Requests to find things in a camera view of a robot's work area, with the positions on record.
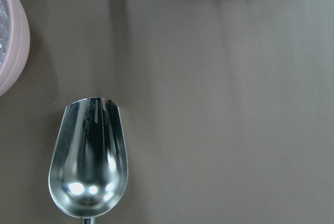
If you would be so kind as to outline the pink bowl with ice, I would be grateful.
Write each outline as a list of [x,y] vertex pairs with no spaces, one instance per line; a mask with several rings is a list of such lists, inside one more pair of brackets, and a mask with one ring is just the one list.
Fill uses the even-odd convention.
[[9,42],[1,65],[1,95],[9,90],[21,75],[30,50],[30,30],[27,15],[20,0],[6,0],[9,11]]

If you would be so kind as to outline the steel ice scoop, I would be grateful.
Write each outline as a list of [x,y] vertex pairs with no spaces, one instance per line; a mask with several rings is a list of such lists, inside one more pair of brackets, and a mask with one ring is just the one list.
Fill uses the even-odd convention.
[[81,223],[113,209],[128,181],[128,159],[118,106],[93,97],[66,106],[49,169],[55,205]]

